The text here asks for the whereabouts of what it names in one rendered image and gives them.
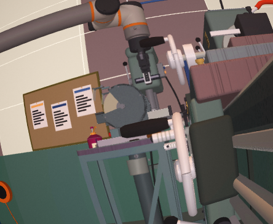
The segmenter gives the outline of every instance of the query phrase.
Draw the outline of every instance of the red hose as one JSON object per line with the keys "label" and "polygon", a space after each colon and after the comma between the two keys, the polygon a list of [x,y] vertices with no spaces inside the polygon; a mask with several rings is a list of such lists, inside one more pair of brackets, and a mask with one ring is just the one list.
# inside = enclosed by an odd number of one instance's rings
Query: red hose
{"label": "red hose", "polygon": [[257,7],[258,9],[261,8],[261,6],[263,5],[273,5],[273,1],[272,0],[262,0],[262,1],[259,1],[257,3],[257,5],[255,5],[255,7]]}

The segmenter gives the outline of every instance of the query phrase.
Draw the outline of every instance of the metal table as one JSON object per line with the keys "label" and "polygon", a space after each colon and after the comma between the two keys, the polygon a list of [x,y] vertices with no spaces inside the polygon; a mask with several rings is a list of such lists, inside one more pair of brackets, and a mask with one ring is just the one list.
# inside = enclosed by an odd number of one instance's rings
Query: metal table
{"label": "metal table", "polygon": [[164,150],[164,143],[153,144],[150,139],[138,140],[134,142],[127,142],[118,145],[105,146],[100,148],[94,148],[89,150],[77,151],[79,161],[81,163],[82,172],[85,177],[85,182],[89,190],[91,200],[93,202],[97,217],[100,224],[106,224],[105,216],[101,209],[95,187],[91,178],[91,174],[88,167],[88,162],[97,161],[98,170],[100,171],[103,186],[106,190],[109,206],[112,210],[116,224],[122,224],[119,211],[113,196],[111,185],[109,184],[108,174],[106,173],[104,159],[118,158],[122,156],[130,156],[138,153],[146,153],[150,151],[158,151],[159,165],[157,168],[156,183],[154,187],[154,194],[150,210],[149,224],[153,223],[154,213],[157,205],[157,198],[159,194],[160,183],[162,175],[164,175],[165,189],[167,192],[168,203],[170,206],[170,212],[172,216],[178,217],[179,220],[183,220],[180,200],[178,195],[178,189],[176,185],[175,171],[172,162],[171,152]]}

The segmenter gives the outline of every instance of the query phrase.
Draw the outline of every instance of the blue cable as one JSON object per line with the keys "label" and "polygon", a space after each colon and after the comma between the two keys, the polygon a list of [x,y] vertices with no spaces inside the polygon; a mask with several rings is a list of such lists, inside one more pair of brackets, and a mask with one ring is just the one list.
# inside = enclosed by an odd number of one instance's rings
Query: blue cable
{"label": "blue cable", "polygon": [[160,2],[160,1],[166,1],[166,0],[151,0],[151,1],[140,2],[140,3],[141,3],[141,4],[146,4],[146,3]]}

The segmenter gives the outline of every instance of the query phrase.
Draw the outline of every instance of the black cable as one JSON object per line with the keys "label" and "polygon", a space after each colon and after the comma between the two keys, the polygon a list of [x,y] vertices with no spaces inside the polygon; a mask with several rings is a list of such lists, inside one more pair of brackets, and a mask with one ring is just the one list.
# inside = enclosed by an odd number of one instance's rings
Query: black cable
{"label": "black cable", "polygon": [[221,4],[221,9],[224,9],[224,5],[223,5],[222,0],[220,0],[220,4]]}
{"label": "black cable", "polygon": [[[152,153],[152,151],[150,152],[150,160],[151,160],[151,170],[152,170],[153,182],[154,182],[154,186],[155,186],[155,181],[156,180],[155,180],[155,172],[154,172],[153,153]],[[162,210],[161,210],[161,206],[160,206],[159,197],[157,198],[157,203],[158,203],[160,215],[162,217],[162,223],[164,224],[164,216],[162,215]]]}
{"label": "black cable", "polygon": [[181,103],[180,103],[180,101],[179,101],[179,99],[178,99],[178,96],[177,96],[176,92],[174,91],[173,86],[171,85],[171,82],[168,80],[168,77],[165,77],[165,79],[168,81],[168,84],[170,85],[170,87],[171,87],[172,91],[174,92],[175,97],[176,97],[176,99],[177,99],[177,101],[178,101],[178,103],[179,103],[179,108],[181,109],[181,106],[180,106],[180,105],[181,105]]}

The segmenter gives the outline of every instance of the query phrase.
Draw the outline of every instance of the black box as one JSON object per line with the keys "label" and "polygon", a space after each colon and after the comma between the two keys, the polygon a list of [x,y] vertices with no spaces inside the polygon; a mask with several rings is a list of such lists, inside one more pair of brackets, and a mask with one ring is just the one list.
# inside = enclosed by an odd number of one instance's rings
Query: black box
{"label": "black box", "polygon": [[239,36],[273,33],[271,23],[266,13],[236,15],[234,26],[240,30],[241,33]]}

